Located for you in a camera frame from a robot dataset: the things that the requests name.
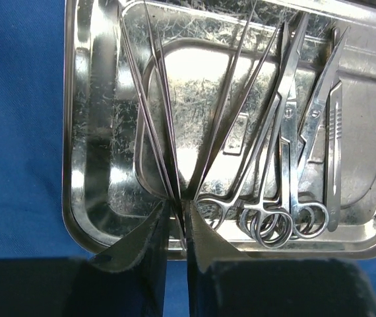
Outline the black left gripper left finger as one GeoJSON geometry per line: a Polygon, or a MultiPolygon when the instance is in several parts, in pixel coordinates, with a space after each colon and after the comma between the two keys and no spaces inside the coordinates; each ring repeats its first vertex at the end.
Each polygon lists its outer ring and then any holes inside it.
{"type": "Polygon", "coordinates": [[[169,203],[93,258],[0,260],[0,316],[162,316],[169,203]]]}

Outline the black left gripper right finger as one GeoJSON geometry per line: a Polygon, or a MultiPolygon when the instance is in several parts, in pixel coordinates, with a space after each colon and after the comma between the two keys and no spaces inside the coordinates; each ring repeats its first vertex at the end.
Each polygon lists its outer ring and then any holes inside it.
{"type": "Polygon", "coordinates": [[[185,205],[191,316],[376,316],[363,271],[336,258],[251,258],[185,205]]]}

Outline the thin steel tweezers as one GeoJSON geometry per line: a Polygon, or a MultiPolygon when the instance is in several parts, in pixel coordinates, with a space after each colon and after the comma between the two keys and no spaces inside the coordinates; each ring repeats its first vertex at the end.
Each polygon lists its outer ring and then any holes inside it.
{"type": "Polygon", "coordinates": [[[214,163],[219,151],[224,146],[224,143],[226,142],[228,135],[230,134],[235,121],[237,120],[237,117],[239,116],[239,113],[243,108],[243,104],[247,100],[251,87],[255,83],[257,75],[259,74],[263,63],[265,62],[266,57],[274,43],[276,35],[286,17],[286,12],[282,11],[280,13],[278,24],[274,29],[273,35],[267,44],[267,47],[262,55],[262,58],[260,59],[259,64],[256,66],[253,74],[249,77],[248,81],[246,81],[242,86],[236,104],[232,106],[230,103],[228,103],[228,97],[230,96],[232,80],[237,67],[238,59],[243,49],[243,42],[247,35],[249,23],[252,20],[254,12],[255,8],[252,8],[249,18],[245,23],[235,54],[233,54],[232,58],[229,60],[228,69],[226,70],[224,79],[222,80],[220,96],[218,97],[216,108],[212,117],[210,133],[204,140],[203,150],[199,153],[199,164],[195,167],[194,173],[189,183],[190,196],[194,201],[198,199],[207,174],[209,173],[209,170],[211,169],[212,164],[214,163]]]}
{"type": "Polygon", "coordinates": [[[117,19],[123,39],[123,47],[127,56],[131,76],[135,86],[139,108],[144,119],[144,126],[147,130],[148,138],[152,147],[154,161],[156,163],[160,179],[163,183],[165,193],[170,199],[173,208],[177,229],[179,231],[179,241],[183,252],[187,251],[185,219],[183,215],[181,188],[179,174],[177,171],[177,155],[175,149],[175,137],[173,128],[172,109],[170,105],[170,92],[166,64],[163,60],[161,42],[155,39],[152,31],[152,23],[148,9],[144,9],[147,22],[147,30],[151,51],[151,58],[154,62],[156,74],[156,85],[162,96],[162,109],[159,111],[161,118],[155,118],[152,114],[149,99],[149,85],[144,84],[141,71],[135,60],[133,47],[129,39],[127,26],[123,18],[121,5],[117,6],[117,19]]]}

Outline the steel scalpel handle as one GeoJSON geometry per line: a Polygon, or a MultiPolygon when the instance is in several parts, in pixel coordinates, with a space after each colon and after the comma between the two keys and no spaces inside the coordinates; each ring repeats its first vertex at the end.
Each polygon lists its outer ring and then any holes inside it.
{"type": "Polygon", "coordinates": [[[340,219],[342,158],[342,81],[330,90],[326,121],[325,204],[329,212],[328,231],[334,232],[340,219]]]}

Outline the steel instrument tray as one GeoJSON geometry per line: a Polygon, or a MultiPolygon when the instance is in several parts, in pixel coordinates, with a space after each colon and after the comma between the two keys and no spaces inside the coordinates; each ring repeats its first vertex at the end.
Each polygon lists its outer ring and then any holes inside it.
{"type": "Polygon", "coordinates": [[[193,201],[204,222],[241,252],[275,258],[376,257],[376,1],[67,1],[65,4],[63,220],[71,237],[94,253],[139,226],[165,193],[131,76],[117,6],[121,5],[135,60],[149,85],[152,114],[160,119],[162,96],[151,58],[147,8],[161,42],[170,92],[183,215],[193,201]],[[283,61],[303,13],[309,14],[293,83],[295,110],[285,110],[290,142],[289,241],[268,249],[238,225],[241,205],[258,198],[273,127],[253,163],[239,202],[215,229],[221,209],[198,203],[189,183],[210,133],[222,80],[249,23],[228,103],[236,104],[253,74],[280,13],[286,12],[274,43],[200,195],[227,197],[259,131],[283,61]],[[295,217],[297,200],[323,200],[321,159],[311,184],[298,180],[298,130],[313,87],[330,55],[332,30],[350,27],[338,74],[343,83],[340,219],[334,232],[313,239],[294,235],[307,217],[295,217]]]}

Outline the blue surgical cloth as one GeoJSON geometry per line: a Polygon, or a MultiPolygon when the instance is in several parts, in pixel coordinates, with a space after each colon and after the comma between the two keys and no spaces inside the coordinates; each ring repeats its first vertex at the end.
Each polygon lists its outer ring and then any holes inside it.
{"type": "MultiPolygon", "coordinates": [[[[0,1],[0,258],[84,253],[59,220],[61,8],[62,1],[0,1]]],[[[0,297],[0,316],[130,316],[76,297],[53,313],[53,304],[65,304],[59,284],[34,294],[7,284],[5,296],[46,297],[0,297]]]]}

